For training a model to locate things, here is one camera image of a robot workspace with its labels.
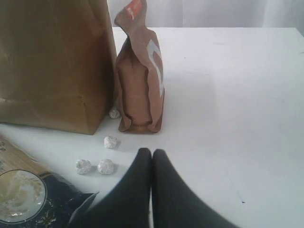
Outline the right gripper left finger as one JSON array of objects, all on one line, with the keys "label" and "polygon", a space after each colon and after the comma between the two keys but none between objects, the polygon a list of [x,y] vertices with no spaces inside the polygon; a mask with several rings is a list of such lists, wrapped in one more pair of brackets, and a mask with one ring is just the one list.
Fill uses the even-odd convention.
[{"label": "right gripper left finger", "polygon": [[69,228],[148,228],[152,154],[140,148],[120,182]]}]

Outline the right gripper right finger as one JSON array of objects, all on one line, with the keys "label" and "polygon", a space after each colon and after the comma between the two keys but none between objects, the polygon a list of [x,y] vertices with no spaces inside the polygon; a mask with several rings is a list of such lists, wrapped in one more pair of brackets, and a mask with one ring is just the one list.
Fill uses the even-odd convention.
[{"label": "right gripper right finger", "polygon": [[155,228],[237,227],[188,187],[162,149],[152,156],[151,189]]}]

